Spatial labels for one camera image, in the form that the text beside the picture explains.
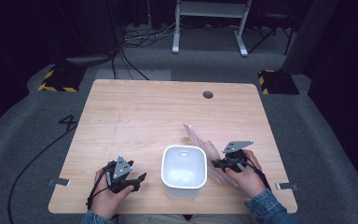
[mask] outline table leg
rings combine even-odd
[[[245,45],[242,40],[242,33],[245,27],[246,19],[248,18],[249,9],[251,7],[252,0],[248,0],[245,5],[245,9],[243,10],[243,15],[241,19],[240,29],[238,31],[234,31],[235,38],[237,39],[238,47],[240,48],[240,52],[242,57],[248,56],[248,51],[246,50]]]
[[[175,33],[173,35],[172,53],[179,53],[179,38],[180,38],[180,0],[176,1],[176,15],[175,15]]]

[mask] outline metal stand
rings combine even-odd
[[[208,3],[208,2],[181,2],[176,1],[176,25],[173,36],[172,53],[179,52],[180,39],[180,16],[205,16],[205,17],[225,17],[225,18],[241,18],[240,29],[234,31],[237,39],[238,47],[240,48],[243,57],[248,56],[248,51],[242,40],[243,28],[248,17],[249,9],[252,0],[247,0],[246,4],[226,4],[226,3]]]

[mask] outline equipment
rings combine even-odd
[[[254,163],[246,157],[245,152],[242,150],[243,148],[248,147],[253,143],[253,141],[229,142],[226,148],[223,150],[223,153],[226,154],[225,158],[222,160],[212,161],[213,167],[221,168],[223,172],[226,172],[226,168],[230,168],[231,170],[240,173],[245,169],[246,166],[249,166],[255,170],[266,188],[271,189],[266,176],[263,174],[263,172],[255,167]]]
[[[106,175],[106,182],[107,182],[106,189],[110,189],[114,193],[119,193],[124,188],[130,185],[134,186],[132,192],[138,191],[138,189],[141,187],[141,182],[145,180],[146,173],[138,176],[137,179],[126,180],[127,176],[132,171],[132,165],[133,165],[133,161],[126,162],[124,158],[121,156],[118,156],[117,161],[110,161],[107,163],[107,165],[103,168],[103,171],[101,172],[97,181],[95,181],[94,188],[92,189],[87,199],[86,205],[89,210],[91,209],[92,199],[95,197],[95,195],[105,190],[102,189],[94,194],[103,175]]]

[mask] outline chair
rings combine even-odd
[[[286,49],[284,51],[284,55],[286,55],[293,37],[293,32],[297,27],[296,15],[297,13],[304,12],[302,7],[306,5],[307,1],[308,0],[297,1],[296,4],[290,4],[288,0],[255,1],[254,7],[258,15],[255,26],[261,34],[262,39],[249,50],[249,53],[256,49],[270,35],[275,35],[278,28],[281,28],[288,38]],[[261,27],[263,26],[270,29],[267,35],[264,36],[261,33]]]

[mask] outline person's left hand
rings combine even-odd
[[[94,182],[97,181],[103,170],[99,170],[95,175]],[[107,189],[106,175],[103,175],[100,183],[98,184],[95,193],[104,189],[92,199],[91,211],[97,214],[100,217],[104,217],[106,219],[112,218],[120,203],[133,191],[133,186],[130,185],[124,188],[119,193],[114,193],[110,189]]]

